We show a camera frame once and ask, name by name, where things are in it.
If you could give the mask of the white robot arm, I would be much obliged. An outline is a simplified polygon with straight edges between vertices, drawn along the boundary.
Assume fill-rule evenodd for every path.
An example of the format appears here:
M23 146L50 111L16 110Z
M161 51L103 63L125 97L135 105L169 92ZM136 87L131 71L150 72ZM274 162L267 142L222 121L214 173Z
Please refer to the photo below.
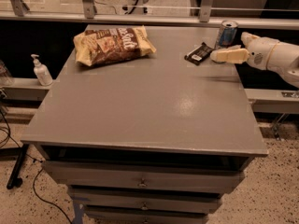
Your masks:
M250 67L279 74L287 83L299 88L299 46L278 39L243 32L240 45L211 52L215 63L247 63Z

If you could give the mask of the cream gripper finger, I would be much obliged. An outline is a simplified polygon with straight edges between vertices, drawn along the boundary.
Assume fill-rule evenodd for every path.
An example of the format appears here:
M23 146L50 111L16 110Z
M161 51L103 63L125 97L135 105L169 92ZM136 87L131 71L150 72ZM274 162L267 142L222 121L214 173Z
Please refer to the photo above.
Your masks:
M258 44L259 37L257 35L250 34L248 32L243 32L241 34L241 41L247 48L249 46L255 47Z
M212 61L216 63L243 63L249 58L246 49L218 49L210 54Z

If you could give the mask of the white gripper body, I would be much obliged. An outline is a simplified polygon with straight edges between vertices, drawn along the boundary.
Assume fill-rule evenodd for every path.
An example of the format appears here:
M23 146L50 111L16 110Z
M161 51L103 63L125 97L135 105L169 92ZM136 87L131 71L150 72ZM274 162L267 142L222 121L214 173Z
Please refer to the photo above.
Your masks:
M245 48L249 52L247 64L253 68L265 70L270 54L278 43L277 39L268 37L258 37L245 43Z

